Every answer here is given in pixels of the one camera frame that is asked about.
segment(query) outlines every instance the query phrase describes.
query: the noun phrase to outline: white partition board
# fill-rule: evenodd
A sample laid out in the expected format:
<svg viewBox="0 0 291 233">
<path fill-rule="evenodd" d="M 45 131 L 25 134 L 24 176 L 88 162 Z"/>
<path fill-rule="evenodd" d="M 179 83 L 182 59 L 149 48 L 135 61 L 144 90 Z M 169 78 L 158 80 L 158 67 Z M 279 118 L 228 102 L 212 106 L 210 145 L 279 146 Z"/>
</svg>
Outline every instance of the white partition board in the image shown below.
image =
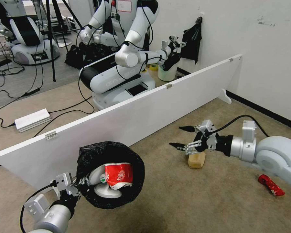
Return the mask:
<svg viewBox="0 0 291 233">
<path fill-rule="evenodd" d="M 37 189 L 58 174 L 75 176 L 79 147 L 108 140 L 131 146 L 218 97 L 240 60 L 239 54 L 61 126 L 51 140 L 45 135 L 54 130 L 4 149 L 0 164 Z"/>
</svg>

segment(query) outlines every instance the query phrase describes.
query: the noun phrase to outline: black baseboard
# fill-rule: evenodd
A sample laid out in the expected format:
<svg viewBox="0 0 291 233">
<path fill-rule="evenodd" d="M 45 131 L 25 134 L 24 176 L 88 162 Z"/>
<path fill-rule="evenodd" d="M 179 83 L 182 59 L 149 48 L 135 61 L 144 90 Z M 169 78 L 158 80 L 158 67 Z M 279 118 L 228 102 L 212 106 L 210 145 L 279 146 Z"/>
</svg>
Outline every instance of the black baseboard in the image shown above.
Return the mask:
<svg viewBox="0 0 291 233">
<path fill-rule="evenodd" d="M 182 73 L 184 75 L 190 74 L 190 72 L 187 72 L 186 70 L 181 69 L 179 67 L 177 68 L 177 71 L 179 71 L 180 73 Z M 254 110 L 257 110 L 257 111 L 259 111 L 259 112 L 261 112 L 261 113 L 263 113 L 263 114 L 275 119 L 276 121 L 279 121 L 280 123 L 282 123 L 282 124 L 284 124 L 286 126 L 291 127 L 291 120 L 289 120 L 287 118 L 284 118 L 283 116 L 280 116 L 280 115 L 278 115 L 278 114 L 276 114 L 276 113 L 274 113 L 274 112 L 272 112 L 272 111 L 270 111 L 270 110 L 268 110 L 266 108 L 263 108 L 263 107 L 255 104 L 255 103 L 249 101 L 249 100 L 246 100 L 246 99 L 244 99 L 244 98 L 242 98 L 242 97 L 240 97 L 240 96 L 238 96 L 238 95 L 236 95 L 236 94 L 234 94 L 232 92 L 226 91 L 226 94 L 230 98 L 232 98 L 234 100 L 237 100 L 238 102 L 241 102 L 241 103 L 253 108 Z"/>
<path fill-rule="evenodd" d="M 181 69 L 179 67 L 177 68 L 177 71 L 180 72 L 180 73 L 182 73 L 182 74 L 184 74 L 184 75 L 190 74 L 190 72 L 187 72 L 186 70 L 183 70 L 183 69 Z"/>
</svg>

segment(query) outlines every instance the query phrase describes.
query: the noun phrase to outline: wooden block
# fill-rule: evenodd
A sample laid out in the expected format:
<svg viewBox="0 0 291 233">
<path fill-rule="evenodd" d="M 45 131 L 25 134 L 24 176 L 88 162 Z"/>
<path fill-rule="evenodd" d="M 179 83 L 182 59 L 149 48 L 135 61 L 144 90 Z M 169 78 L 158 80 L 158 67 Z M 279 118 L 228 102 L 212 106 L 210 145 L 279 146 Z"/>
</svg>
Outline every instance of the wooden block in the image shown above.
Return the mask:
<svg viewBox="0 0 291 233">
<path fill-rule="evenodd" d="M 190 168 L 202 168 L 205 162 L 205 152 L 193 154 L 189 156 L 189 167 Z"/>
</svg>

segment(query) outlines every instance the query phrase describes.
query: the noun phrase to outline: red trash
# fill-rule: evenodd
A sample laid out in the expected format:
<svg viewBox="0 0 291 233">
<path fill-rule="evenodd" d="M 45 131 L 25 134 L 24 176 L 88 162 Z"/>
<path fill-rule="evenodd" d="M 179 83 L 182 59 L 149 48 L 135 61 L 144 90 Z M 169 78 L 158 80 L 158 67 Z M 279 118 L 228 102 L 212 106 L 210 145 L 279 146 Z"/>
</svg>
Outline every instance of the red trash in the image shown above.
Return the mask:
<svg viewBox="0 0 291 233">
<path fill-rule="evenodd" d="M 260 175 L 258 181 L 265 185 L 274 196 L 283 196 L 285 192 L 279 188 L 267 175 Z"/>
<path fill-rule="evenodd" d="M 114 190 L 133 184 L 133 166 L 130 163 L 105 164 L 106 180 Z"/>
</svg>

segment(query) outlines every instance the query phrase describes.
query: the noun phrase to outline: white bin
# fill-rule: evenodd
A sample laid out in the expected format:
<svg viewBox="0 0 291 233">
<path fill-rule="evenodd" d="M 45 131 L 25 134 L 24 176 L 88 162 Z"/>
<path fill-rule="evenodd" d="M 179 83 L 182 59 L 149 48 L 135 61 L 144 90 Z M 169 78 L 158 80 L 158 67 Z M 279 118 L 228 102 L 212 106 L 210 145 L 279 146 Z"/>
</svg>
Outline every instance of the white bin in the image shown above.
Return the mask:
<svg viewBox="0 0 291 233">
<path fill-rule="evenodd" d="M 164 71 L 160 66 L 158 68 L 158 78 L 162 81 L 172 81 L 176 77 L 178 63 L 174 64 L 168 71 Z"/>
</svg>

